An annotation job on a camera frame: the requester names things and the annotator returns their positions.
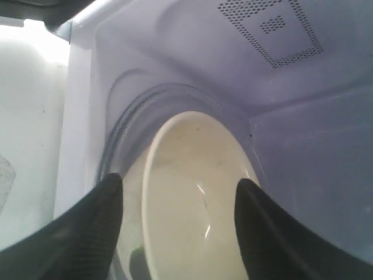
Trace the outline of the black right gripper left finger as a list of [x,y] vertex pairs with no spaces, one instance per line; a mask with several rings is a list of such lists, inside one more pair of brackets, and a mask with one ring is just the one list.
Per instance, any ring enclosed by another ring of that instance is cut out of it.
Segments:
[[107,279],[123,217],[123,184],[106,175],[59,218],[1,251],[1,279]]

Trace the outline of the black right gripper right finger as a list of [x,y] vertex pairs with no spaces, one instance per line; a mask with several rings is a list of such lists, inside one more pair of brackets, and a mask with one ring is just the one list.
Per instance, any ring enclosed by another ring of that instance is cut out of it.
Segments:
[[235,231],[249,279],[372,279],[372,264],[309,230],[248,178],[236,188]]

